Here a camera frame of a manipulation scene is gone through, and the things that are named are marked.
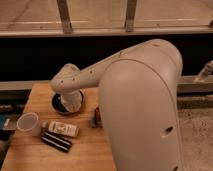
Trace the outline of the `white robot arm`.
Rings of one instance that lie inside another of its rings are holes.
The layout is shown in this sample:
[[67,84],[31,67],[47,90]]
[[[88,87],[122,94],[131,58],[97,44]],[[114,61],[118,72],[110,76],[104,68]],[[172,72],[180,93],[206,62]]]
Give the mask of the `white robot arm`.
[[65,107],[70,93],[96,87],[101,121],[117,171],[183,171],[177,87],[178,49],[152,39],[83,70],[68,64],[51,80]]

